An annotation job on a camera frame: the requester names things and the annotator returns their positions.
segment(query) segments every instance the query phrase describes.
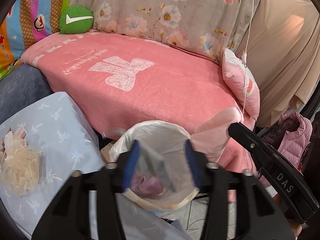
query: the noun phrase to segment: pink puffer jacket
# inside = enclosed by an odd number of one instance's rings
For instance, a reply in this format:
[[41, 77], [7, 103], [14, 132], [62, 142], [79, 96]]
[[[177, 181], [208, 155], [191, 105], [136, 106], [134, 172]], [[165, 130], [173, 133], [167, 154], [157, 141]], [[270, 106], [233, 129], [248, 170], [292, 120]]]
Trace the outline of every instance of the pink puffer jacket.
[[[297, 125], [297, 129], [291, 132], [288, 131], [290, 128], [292, 129], [294, 124]], [[278, 152], [280, 152], [290, 163], [292, 163], [293, 166], [298, 168], [302, 153], [310, 142], [312, 133], [312, 125], [310, 120], [304, 118], [299, 113], [282, 114], [279, 118], [278, 124], [275, 126], [276, 130], [280, 131], [279, 133], [281, 133], [281, 130], [285, 130], [283, 131], [284, 137], [278, 148]], [[279, 137], [274, 136], [274, 133], [269, 133], [263, 139], [272, 145], [272, 142], [276, 139], [279, 139]], [[270, 183], [264, 176], [262, 176], [259, 181], [265, 187], [270, 186]]]

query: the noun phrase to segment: floral curtain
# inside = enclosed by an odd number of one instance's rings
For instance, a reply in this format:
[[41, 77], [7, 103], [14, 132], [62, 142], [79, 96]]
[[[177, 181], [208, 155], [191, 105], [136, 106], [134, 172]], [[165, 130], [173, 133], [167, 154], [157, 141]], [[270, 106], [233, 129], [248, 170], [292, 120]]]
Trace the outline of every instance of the floral curtain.
[[[254, 10], [260, 0], [254, 0]], [[94, 29], [151, 39], [221, 60], [235, 51], [251, 14], [252, 0], [70, 0], [94, 13]]]

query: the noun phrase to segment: colorful striped blanket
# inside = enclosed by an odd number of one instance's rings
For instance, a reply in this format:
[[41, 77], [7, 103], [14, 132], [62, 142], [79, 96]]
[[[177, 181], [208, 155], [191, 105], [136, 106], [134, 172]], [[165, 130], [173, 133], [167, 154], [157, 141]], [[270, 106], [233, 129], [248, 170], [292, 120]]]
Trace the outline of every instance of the colorful striped blanket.
[[69, 0], [16, 0], [0, 27], [0, 80], [19, 65], [25, 49], [59, 31], [68, 5]]

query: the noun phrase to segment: beige tulle scrunchie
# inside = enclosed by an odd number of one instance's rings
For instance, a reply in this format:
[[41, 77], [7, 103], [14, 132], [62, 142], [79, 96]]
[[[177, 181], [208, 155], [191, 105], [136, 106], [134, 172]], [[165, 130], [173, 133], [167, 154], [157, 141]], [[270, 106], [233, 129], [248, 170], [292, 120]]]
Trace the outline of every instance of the beige tulle scrunchie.
[[0, 151], [0, 182], [10, 185], [19, 196], [34, 190], [39, 181], [39, 154], [27, 145], [26, 133], [22, 125], [15, 133], [9, 130]]

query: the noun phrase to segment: brown patterned stripe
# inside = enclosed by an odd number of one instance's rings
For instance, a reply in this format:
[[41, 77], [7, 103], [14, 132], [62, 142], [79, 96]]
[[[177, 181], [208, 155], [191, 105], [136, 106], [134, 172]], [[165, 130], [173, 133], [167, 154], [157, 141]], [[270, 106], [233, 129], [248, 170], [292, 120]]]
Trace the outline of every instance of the brown patterned stripe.
[[27, 49], [36, 43], [35, 36], [32, 32], [32, 19], [29, 0], [21, 0], [20, 2], [20, 25], [23, 36], [24, 48]]
[[51, 0], [50, 26], [52, 33], [59, 31], [59, 18], [63, 0]]

